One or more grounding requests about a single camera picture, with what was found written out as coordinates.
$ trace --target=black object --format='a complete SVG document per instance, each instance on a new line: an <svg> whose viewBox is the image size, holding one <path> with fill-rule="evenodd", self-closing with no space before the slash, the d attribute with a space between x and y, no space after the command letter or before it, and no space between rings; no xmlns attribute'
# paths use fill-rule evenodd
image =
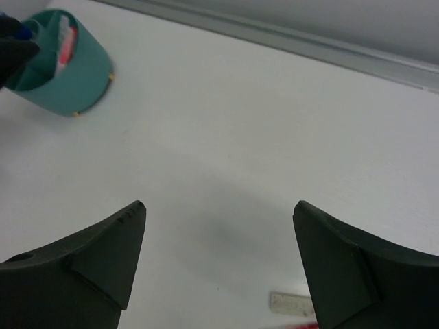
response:
<svg viewBox="0 0 439 329"><path fill-rule="evenodd" d="M304 201L293 221L319 329L438 325L439 257L354 228Z"/></svg>
<svg viewBox="0 0 439 329"><path fill-rule="evenodd" d="M40 51L40 47L31 41L7 38L21 29L23 26L18 20L0 16L0 89L11 75Z"/></svg>
<svg viewBox="0 0 439 329"><path fill-rule="evenodd" d="M137 201L1 263L0 328L117 328L130 298L145 218Z"/></svg>

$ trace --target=white table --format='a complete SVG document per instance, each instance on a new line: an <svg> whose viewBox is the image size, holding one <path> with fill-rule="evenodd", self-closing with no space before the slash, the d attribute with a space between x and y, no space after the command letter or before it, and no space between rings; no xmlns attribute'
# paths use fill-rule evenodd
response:
<svg viewBox="0 0 439 329"><path fill-rule="evenodd" d="M439 254L439 96L85 0L55 0L116 80L80 117L0 93L0 261L135 199L148 209L120 328L257 329L270 290L308 293L306 199Z"/></svg>

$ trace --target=pen holder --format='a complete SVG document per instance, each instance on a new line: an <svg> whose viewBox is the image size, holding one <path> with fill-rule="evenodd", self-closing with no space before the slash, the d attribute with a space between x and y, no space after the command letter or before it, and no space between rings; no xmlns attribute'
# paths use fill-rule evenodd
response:
<svg viewBox="0 0 439 329"><path fill-rule="evenodd" d="M61 15L78 31L73 57L54 77ZM45 10L22 22L35 37L40 53L19 69L6 83L28 101L63 116L77 115L90 108L105 92L112 77L112 62L104 48L69 12Z"/></svg>

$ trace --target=wall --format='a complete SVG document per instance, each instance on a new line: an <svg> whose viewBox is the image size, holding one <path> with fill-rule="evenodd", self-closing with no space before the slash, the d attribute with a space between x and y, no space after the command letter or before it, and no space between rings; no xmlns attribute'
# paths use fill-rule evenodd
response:
<svg viewBox="0 0 439 329"><path fill-rule="evenodd" d="M439 64L438 0L171 0Z"/></svg>
<svg viewBox="0 0 439 329"><path fill-rule="evenodd" d="M50 0L0 0L0 10L17 19L25 19L46 7Z"/></svg>

